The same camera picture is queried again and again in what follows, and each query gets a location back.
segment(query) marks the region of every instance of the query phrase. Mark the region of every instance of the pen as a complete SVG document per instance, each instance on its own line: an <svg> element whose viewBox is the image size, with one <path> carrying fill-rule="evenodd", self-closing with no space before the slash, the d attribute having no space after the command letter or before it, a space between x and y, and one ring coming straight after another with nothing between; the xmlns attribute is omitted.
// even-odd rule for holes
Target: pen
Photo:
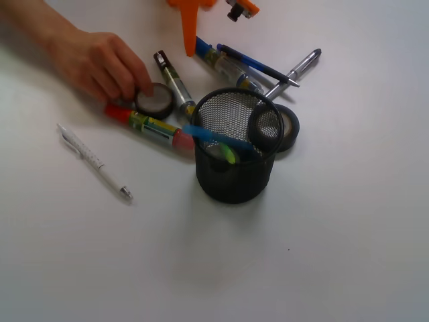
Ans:
<svg viewBox="0 0 429 322"><path fill-rule="evenodd" d="M179 112L181 112L181 114L190 121L192 113L194 113L196 107L194 100L190 96L188 90L180 79L179 74L168 60L164 51L160 50L159 52L156 52L154 54L154 58L156 64L161 70L167 86L174 92L176 106L179 109Z"/></svg>
<svg viewBox="0 0 429 322"><path fill-rule="evenodd" d="M289 77L289 79L297 80L301 77L302 74L304 74L308 67L316 61L317 58L320 57L322 54L321 49L314 50L310 55L305 57L303 61L301 61L298 65L293 67L293 69L287 74L286 76ZM267 97L270 100L274 100L276 97L278 97L281 93L284 92L285 89L289 87L289 84L279 82L272 90L270 90L267 94L265 94L265 97Z"/></svg>
<svg viewBox="0 0 429 322"><path fill-rule="evenodd" d="M133 199L133 195L128 188L113 176L105 164L101 162L72 131L64 128L60 124L57 124L57 126L58 129L60 129L64 142L72 148L72 150L83 157L122 197L128 201Z"/></svg>
<svg viewBox="0 0 429 322"><path fill-rule="evenodd" d="M164 123L153 117L148 117L131 109L122 109L114 104L108 104L105 107L105 115L132 127L161 144L171 146L177 150L192 151L194 149L192 136L185 134L181 129L173 125Z"/></svg>
<svg viewBox="0 0 429 322"><path fill-rule="evenodd" d="M263 94L262 86L227 55L221 54L202 39L196 38L196 55L240 89Z"/></svg>
<svg viewBox="0 0 429 322"><path fill-rule="evenodd" d="M292 80L289 79L287 76L283 75L282 73L272 69L271 67L268 67L226 45L222 45L222 44L218 44L217 45L217 49L220 52L224 52L227 56L230 56L232 58L235 58L241 62L243 62L244 64L253 67L256 70L259 70L260 72L263 72L264 74L273 77L275 79L277 79L278 81L282 81L283 83L288 83L289 85L292 85L294 87L299 87L300 85Z"/></svg>
<svg viewBox="0 0 429 322"><path fill-rule="evenodd" d="M223 134L219 134L219 133L210 131L208 129L204 129L203 127L186 124L183 126L183 132L186 134L189 134L190 136L194 136L204 142L218 142L218 143L224 143L234 148L241 148L243 150L253 150L253 145L250 144L249 142L231 138L229 136L225 136Z"/></svg>

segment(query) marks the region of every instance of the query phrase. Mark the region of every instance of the metal pen clip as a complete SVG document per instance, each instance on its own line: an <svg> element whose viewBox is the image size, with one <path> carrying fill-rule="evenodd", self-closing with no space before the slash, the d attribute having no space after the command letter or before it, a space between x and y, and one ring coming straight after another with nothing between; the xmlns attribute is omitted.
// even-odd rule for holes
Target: metal pen clip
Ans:
<svg viewBox="0 0 429 322"><path fill-rule="evenodd" d="M322 50L320 49L316 49L315 51L313 51L310 55L307 56L307 58L305 58L301 63L299 63L294 69L293 71L297 72L298 75L300 76L301 74L304 74L304 72L306 71L306 69L317 59L320 57L320 55L322 54Z"/></svg>
<svg viewBox="0 0 429 322"><path fill-rule="evenodd" d="M75 151L77 154L78 154L78 156L79 156L79 158L82 158L83 156L82 156L82 154L80 153L80 151L73 145L73 144L71 144L68 140L67 140L67 138L65 137L65 136L63 136L62 134L61 134L61 137L62 137L62 139L64 140L64 143L70 148L70 149L72 149L73 151Z"/></svg>

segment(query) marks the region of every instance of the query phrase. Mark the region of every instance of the black mesh pen holder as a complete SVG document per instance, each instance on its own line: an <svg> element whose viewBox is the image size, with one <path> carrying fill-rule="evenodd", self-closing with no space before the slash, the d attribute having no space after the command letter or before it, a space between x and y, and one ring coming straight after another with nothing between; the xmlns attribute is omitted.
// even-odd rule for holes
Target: black mesh pen holder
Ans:
<svg viewBox="0 0 429 322"><path fill-rule="evenodd" d="M196 177L202 189L223 203L244 203L268 184L284 136L283 118L263 95L246 89L221 89L203 98L192 124L249 142L252 150L219 142L195 141Z"/></svg>

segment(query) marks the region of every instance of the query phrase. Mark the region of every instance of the pen tip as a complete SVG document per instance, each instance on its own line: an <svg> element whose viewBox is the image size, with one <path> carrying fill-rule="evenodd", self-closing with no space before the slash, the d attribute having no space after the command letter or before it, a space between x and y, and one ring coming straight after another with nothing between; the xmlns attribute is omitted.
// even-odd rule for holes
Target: pen tip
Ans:
<svg viewBox="0 0 429 322"><path fill-rule="evenodd" d="M293 87L300 87L301 86L296 81L294 81L294 80L292 80L290 78L288 80L288 84L292 85Z"/></svg>

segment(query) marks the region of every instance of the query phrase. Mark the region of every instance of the hand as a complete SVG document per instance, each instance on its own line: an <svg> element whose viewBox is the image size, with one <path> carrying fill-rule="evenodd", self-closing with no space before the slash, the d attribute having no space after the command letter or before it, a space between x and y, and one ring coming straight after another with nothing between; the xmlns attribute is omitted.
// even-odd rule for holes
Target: hand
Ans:
<svg viewBox="0 0 429 322"><path fill-rule="evenodd" d="M74 86L104 103L131 100L136 87L153 95L145 64L115 34L67 31L52 37L48 53Z"/></svg>

